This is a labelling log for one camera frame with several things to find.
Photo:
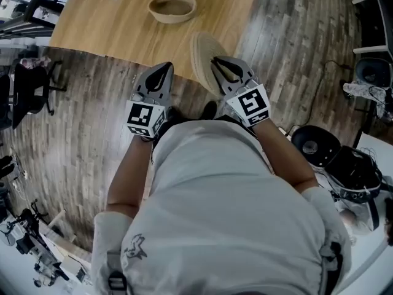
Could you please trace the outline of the black harness buckle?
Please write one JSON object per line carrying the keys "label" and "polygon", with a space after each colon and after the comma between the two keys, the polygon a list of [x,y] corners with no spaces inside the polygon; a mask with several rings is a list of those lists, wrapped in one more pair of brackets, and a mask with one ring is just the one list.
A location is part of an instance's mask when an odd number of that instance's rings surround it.
{"label": "black harness buckle", "polygon": [[108,278],[110,295],[127,295],[127,281],[123,273],[113,271]]}

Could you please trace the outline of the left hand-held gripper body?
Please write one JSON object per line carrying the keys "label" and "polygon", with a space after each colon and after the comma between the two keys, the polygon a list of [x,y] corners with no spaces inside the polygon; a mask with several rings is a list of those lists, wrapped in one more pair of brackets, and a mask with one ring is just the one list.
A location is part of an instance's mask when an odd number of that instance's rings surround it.
{"label": "left hand-held gripper body", "polygon": [[126,102],[125,124],[135,135],[154,138],[168,121],[170,106],[170,90],[149,93],[137,90]]}

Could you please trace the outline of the white wooden rack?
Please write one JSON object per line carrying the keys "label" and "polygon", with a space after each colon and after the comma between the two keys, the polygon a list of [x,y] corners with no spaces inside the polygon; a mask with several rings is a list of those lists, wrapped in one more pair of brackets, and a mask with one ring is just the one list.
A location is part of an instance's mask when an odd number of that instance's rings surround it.
{"label": "white wooden rack", "polygon": [[90,269],[91,253],[74,244],[76,235],[64,238],[54,231],[54,227],[66,215],[66,210],[61,210],[48,224],[39,221],[39,233],[51,253],[60,263],[60,269],[73,281],[91,286]]}

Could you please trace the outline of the woven round basket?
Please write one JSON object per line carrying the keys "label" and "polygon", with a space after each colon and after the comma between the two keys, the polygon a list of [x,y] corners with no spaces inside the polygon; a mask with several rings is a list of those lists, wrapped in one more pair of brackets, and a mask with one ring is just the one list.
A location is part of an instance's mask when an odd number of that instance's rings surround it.
{"label": "woven round basket", "polygon": [[197,11],[196,0],[151,0],[148,10],[160,23],[177,24],[190,20]]}

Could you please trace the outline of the black metal railing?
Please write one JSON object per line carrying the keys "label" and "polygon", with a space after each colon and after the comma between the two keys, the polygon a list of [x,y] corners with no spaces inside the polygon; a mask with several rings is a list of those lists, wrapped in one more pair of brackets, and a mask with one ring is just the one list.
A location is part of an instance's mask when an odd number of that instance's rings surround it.
{"label": "black metal railing", "polygon": [[0,40],[50,37],[67,0],[0,0]]}

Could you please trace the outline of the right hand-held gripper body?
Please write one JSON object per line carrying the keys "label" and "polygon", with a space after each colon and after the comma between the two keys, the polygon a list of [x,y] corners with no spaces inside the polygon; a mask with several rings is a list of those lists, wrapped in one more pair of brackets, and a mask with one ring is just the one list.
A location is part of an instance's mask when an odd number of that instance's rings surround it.
{"label": "right hand-held gripper body", "polygon": [[226,97],[225,102],[232,108],[246,127],[253,127],[270,118],[270,102],[263,84],[251,79],[245,86]]}

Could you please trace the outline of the woven basket lid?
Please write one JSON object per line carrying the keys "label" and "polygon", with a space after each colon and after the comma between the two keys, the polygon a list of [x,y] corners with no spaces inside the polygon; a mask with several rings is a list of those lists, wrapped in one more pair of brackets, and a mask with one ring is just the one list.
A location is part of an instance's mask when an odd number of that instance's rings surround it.
{"label": "woven basket lid", "polygon": [[226,50],[208,32],[199,31],[190,40],[190,62],[197,81],[216,98],[223,94],[211,71],[211,61],[217,56],[227,56]]}

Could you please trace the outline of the black equipment case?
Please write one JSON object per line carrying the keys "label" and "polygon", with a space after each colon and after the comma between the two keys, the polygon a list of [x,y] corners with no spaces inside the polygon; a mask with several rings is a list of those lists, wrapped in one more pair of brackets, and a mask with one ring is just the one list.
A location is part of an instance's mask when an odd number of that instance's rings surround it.
{"label": "black equipment case", "polygon": [[343,146],[324,171],[340,199],[361,204],[379,196],[382,173],[376,162],[364,152]]}

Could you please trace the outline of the person's black trousers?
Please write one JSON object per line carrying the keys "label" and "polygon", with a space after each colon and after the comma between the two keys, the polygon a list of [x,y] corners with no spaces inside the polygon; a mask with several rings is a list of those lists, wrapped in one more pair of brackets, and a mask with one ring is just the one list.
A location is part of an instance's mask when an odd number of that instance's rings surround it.
{"label": "person's black trousers", "polygon": [[226,122],[227,127],[234,132],[236,135],[241,136],[252,136],[257,139],[257,135],[254,133],[253,129],[245,127],[240,121],[228,116],[220,116],[216,118],[217,121]]}

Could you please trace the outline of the person's right forearm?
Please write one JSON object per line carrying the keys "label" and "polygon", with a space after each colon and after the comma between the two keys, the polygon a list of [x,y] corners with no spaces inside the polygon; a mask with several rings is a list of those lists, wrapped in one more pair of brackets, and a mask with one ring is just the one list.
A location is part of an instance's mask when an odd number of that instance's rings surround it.
{"label": "person's right forearm", "polygon": [[277,176],[300,194],[319,185],[311,165],[271,119],[258,123],[252,129]]}

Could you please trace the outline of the person's left forearm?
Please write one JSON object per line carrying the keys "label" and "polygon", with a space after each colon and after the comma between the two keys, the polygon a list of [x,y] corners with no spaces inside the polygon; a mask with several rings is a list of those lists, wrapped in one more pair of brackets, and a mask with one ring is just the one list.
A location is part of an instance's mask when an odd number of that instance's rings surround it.
{"label": "person's left forearm", "polygon": [[107,193],[106,211],[134,218],[139,211],[152,151],[152,141],[134,136]]}

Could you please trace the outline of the person's black shoe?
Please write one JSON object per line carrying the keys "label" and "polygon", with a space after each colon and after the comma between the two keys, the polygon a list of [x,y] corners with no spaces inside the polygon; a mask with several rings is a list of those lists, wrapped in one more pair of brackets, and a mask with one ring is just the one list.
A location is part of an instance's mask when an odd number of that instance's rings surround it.
{"label": "person's black shoe", "polygon": [[213,120],[217,113],[217,103],[215,101],[210,101],[206,104],[203,112],[200,116],[200,120]]}

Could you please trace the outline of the patterned cloth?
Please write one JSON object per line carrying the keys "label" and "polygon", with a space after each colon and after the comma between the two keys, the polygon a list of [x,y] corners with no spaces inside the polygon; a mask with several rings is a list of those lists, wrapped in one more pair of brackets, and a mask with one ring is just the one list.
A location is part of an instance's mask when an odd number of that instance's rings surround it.
{"label": "patterned cloth", "polygon": [[352,96],[374,101],[377,117],[381,119],[384,116],[387,97],[385,89],[367,84],[344,83],[343,90]]}

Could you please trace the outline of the grey round chair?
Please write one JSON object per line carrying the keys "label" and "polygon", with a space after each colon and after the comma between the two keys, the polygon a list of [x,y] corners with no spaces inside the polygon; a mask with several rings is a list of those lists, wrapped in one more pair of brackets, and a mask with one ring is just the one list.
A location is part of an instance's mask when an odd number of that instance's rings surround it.
{"label": "grey round chair", "polygon": [[393,84],[393,65],[381,58],[362,58],[356,63],[355,73],[360,81],[390,88]]}

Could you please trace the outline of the person's white shirt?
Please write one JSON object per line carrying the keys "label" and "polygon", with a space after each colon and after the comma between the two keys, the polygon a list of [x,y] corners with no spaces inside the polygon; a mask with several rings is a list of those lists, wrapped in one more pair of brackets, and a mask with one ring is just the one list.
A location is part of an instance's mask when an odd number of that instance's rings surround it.
{"label": "person's white shirt", "polygon": [[152,147],[134,218],[95,216],[91,279],[110,295],[331,295],[351,242],[327,190],[298,193],[258,139],[217,120],[172,126]]}

